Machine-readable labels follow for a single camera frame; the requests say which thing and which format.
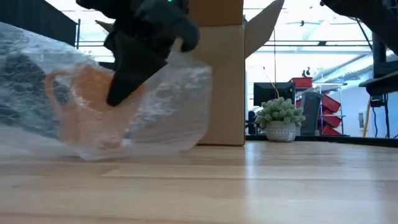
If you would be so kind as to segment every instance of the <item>white wall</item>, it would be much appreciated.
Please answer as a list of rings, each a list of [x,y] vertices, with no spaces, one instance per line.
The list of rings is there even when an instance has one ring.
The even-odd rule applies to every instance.
[[[366,115],[366,107],[368,105],[369,94],[367,93],[365,88],[358,87],[358,84],[362,82],[362,80],[355,82],[348,82],[349,85],[345,86],[342,91],[342,109],[343,114],[346,115],[343,118],[344,122],[344,131],[345,134],[350,135],[351,137],[362,137],[363,130],[359,127],[359,119],[358,114],[360,112]],[[329,95],[335,100],[340,101],[340,95],[338,92],[331,93]],[[390,119],[390,134],[393,138],[398,134],[398,93],[390,93],[389,94],[389,119]],[[376,112],[376,123],[378,128],[378,138],[384,138],[387,134],[386,129],[386,116],[384,107],[375,108]],[[372,109],[369,113],[369,124],[368,124],[368,132],[366,137],[373,138],[376,134],[376,127],[374,125],[374,114]]]

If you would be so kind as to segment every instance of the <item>potted plant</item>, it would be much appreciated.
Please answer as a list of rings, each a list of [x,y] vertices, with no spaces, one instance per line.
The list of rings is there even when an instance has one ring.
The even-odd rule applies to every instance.
[[[262,110],[257,112],[256,123],[265,129],[270,141],[292,142],[296,137],[296,127],[305,121],[303,109],[296,109],[291,99],[284,98],[262,103]]]

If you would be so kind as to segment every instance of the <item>white plant pot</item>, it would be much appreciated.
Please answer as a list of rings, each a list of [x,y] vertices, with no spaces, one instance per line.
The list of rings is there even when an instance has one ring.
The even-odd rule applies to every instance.
[[[296,138],[294,123],[285,124],[283,121],[271,121],[266,126],[266,136],[270,141],[292,142]]]

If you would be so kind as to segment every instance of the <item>succulent plant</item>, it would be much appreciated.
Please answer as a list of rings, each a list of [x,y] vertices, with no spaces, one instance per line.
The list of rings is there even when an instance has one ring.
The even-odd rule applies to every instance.
[[[303,108],[296,109],[291,99],[274,99],[262,103],[261,106],[262,109],[257,112],[256,122],[262,129],[266,128],[271,121],[283,121],[285,124],[294,123],[297,127],[301,127],[301,123],[305,121]]]

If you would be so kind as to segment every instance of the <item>mug handle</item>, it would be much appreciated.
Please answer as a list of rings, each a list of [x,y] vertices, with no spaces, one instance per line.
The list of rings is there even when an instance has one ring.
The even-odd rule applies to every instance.
[[[70,72],[64,71],[64,70],[57,70],[57,71],[50,72],[49,74],[47,74],[45,76],[44,90],[45,90],[45,94],[47,95],[47,98],[49,98],[49,100],[50,100],[50,105],[51,105],[52,109],[54,110],[54,112],[58,116],[58,118],[60,119],[63,114],[63,108],[61,107],[61,104],[58,102],[58,100],[55,97],[54,87],[53,87],[54,80],[59,75],[72,76],[72,74]]]

